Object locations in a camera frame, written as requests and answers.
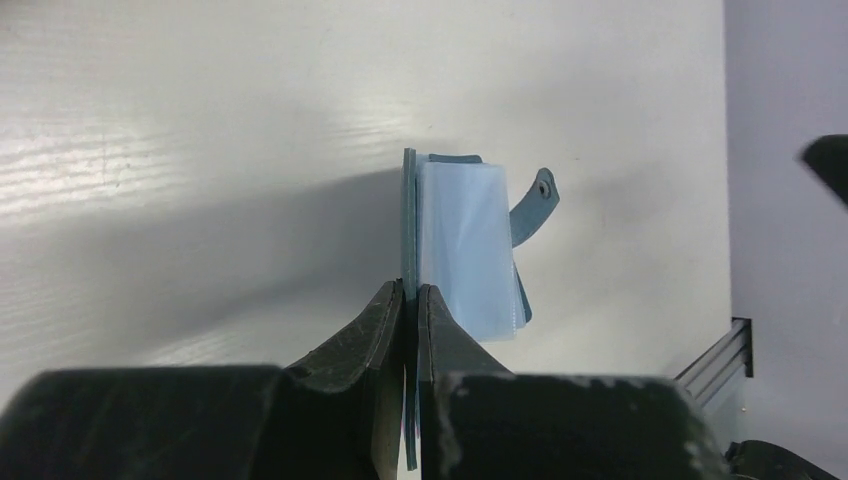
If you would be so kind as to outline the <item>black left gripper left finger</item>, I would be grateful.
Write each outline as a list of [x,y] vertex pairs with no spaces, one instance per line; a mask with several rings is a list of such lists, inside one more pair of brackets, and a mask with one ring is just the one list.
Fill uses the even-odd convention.
[[393,479],[400,281],[288,367],[52,370],[1,416],[5,479]]

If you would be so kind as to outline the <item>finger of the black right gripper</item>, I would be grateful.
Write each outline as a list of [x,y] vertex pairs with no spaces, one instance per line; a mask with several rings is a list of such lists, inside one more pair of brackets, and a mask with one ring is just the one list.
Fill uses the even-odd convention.
[[829,134],[810,142],[800,161],[847,206],[847,135]]

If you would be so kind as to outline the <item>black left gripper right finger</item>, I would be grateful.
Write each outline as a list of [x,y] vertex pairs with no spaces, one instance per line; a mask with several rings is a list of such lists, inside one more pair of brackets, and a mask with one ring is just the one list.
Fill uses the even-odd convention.
[[426,479],[725,479],[701,410],[662,377],[518,374],[418,294]]

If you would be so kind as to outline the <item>blue card holder wallet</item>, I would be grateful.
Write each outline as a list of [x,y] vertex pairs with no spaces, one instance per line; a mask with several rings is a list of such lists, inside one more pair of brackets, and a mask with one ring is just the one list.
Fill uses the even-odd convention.
[[531,320],[513,251],[559,201],[546,167],[510,206],[503,167],[476,154],[404,151],[401,276],[411,331],[403,435],[407,467],[424,479],[439,476],[435,380],[443,370],[505,371],[482,345],[513,339]]

